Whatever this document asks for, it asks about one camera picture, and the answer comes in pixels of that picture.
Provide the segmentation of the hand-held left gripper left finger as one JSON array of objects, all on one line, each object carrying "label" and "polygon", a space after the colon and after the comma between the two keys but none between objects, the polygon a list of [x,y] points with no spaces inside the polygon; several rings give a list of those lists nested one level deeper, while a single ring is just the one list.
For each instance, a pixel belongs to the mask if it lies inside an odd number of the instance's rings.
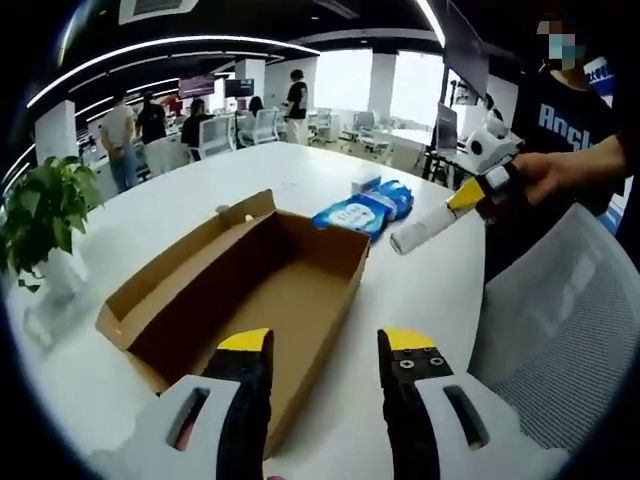
[{"label": "hand-held left gripper left finger", "polygon": [[96,450],[103,479],[261,479],[273,381],[274,333],[234,334],[201,375],[186,375],[145,406],[113,450]]}]

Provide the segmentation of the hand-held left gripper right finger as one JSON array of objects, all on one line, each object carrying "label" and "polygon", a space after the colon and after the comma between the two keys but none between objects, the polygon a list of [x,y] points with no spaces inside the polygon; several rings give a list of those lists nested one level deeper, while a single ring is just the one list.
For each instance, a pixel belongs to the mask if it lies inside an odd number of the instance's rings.
[{"label": "hand-held left gripper right finger", "polygon": [[552,479],[568,458],[525,435],[504,400],[455,373],[434,341],[377,333],[383,416],[396,479]]}]

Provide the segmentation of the person's right hand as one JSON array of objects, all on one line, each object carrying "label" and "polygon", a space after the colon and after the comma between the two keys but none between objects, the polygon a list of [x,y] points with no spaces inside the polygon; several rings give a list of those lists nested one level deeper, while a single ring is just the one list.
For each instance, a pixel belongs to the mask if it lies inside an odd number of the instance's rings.
[{"label": "person's right hand", "polygon": [[565,153],[525,153],[515,157],[513,163],[524,178],[526,198],[531,205],[538,205],[570,186],[567,160]]}]

